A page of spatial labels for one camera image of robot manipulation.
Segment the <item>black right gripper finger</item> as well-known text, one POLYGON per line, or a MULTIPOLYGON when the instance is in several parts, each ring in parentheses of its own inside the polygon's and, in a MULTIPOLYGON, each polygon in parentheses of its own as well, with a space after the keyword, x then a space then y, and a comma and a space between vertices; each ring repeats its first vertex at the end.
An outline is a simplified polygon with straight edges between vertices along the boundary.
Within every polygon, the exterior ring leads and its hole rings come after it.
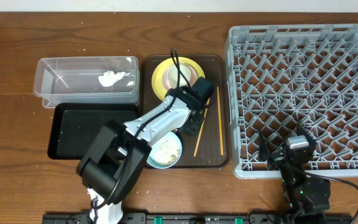
POLYGON ((303 135, 306 140, 308 141, 308 145, 312 149, 316 149, 316 140, 310 135, 302 126, 300 123, 296 124, 297 133, 298 135, 303 135))
POLYGON ((261 131, 259 131, 258 135, 259 135, 259 141, 260 141, 258 160, 264 162, 269 159, 269 150, 267 148, 267 144, 266 144, 263 133, 261 131))

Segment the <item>wooden chopstick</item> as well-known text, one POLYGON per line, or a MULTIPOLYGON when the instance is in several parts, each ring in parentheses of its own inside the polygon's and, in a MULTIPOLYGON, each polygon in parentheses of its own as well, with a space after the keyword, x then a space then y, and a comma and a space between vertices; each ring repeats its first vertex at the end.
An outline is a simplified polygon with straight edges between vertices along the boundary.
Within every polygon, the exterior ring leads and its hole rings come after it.
POLYGON ((203 128, 204 128, 204 121, 205 121, 205 118, 206 118, 206 115, 208 114, 208 109, 206 108, 203 112, 203 122, 201 123, 201 126, 200 126, 200 130, 199 130, 199 133, 198 133, 198 138, 197 138, 197 141, 196 141, 196 146, 195 146, 195 150, 194 150, 194 153, 193 153, 193 157, 196 157, 197 155, 197 152, 198 152, 198 149, 199 149, 199 145, 200 145, 200 141, 201 141, 201 136, 202 136, 202 132, 203 132, 203 128))
POLYGON ((224 146, 223 146, 223 126, 222 126, 222 113, 221 113, 221 99, 219 87, 216 87, 217 93, 217 106, 218 106, 218 124, 219 124, 219 143, 220 143, 220 154, 224 155, 224 146))

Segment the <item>light blue bowl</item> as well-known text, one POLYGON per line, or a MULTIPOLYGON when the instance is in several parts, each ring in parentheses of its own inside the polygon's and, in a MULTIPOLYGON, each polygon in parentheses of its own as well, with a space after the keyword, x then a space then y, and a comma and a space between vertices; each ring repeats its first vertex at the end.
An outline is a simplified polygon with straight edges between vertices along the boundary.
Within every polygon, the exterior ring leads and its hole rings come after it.
POLYGON ((168 169, 179 161, 182 150, 183 146, 178 135, 169 132, 152 146, 147 163, 156 169, 168 169))

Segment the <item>white paper cup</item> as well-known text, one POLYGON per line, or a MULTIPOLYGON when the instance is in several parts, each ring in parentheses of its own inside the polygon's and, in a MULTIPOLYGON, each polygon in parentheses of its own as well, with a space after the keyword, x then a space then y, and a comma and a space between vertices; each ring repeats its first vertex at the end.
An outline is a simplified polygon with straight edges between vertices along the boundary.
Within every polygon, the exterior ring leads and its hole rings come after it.
POLYGON ((179 65, 181 74, 178 73, 176 66, 173 66, 168 71, 168 81, 171 87, 176 87, 177 83, 180 86, 186 86, 191 80, 191 70, 186 65, 179 65))

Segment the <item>white tissue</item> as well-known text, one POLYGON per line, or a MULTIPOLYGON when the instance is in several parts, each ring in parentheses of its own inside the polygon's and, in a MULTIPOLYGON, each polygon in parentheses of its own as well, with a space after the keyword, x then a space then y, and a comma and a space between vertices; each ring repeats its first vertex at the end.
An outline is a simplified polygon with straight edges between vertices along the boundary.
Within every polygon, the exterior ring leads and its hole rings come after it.
POLYGON ((99 76, 98 81, 103 87, 110 87, 118 81, 122 80, 124 77, 128 77, 130 75, 131 74, 127 72, 114 73, 113 71, 109 70, 107 72, 104 72, 103 75, 99 76))

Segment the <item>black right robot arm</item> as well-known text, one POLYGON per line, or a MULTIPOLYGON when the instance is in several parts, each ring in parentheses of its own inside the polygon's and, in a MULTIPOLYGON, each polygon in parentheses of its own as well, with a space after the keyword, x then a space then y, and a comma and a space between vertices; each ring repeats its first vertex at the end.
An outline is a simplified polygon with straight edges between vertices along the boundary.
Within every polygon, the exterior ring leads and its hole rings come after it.
POLYGON ((290 209, 275 223, 326 223, 323 212, 327 210, 331 195, 328 180, 305 174, 303 165, 313 158, 317 142, 299 124, 296 136, 287 140, 273 152, 261 131, 258 160, 266 161, 269 170, 278 169, 282 177, 283 194, 290 209))

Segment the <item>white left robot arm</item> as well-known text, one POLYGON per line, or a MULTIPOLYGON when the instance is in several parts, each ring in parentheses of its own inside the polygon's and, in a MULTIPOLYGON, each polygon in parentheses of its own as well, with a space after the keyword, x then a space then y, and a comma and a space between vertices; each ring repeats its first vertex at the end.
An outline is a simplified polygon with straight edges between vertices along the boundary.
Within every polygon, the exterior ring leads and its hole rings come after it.
POLYGON ((76 168, 91 195, 87 223, 121 220, 121 203, 138 181, 152 146, 200 115, 212 94, 195 87, 171 89, 140 118, 124 124, 109 121, 100 129, 76 168))

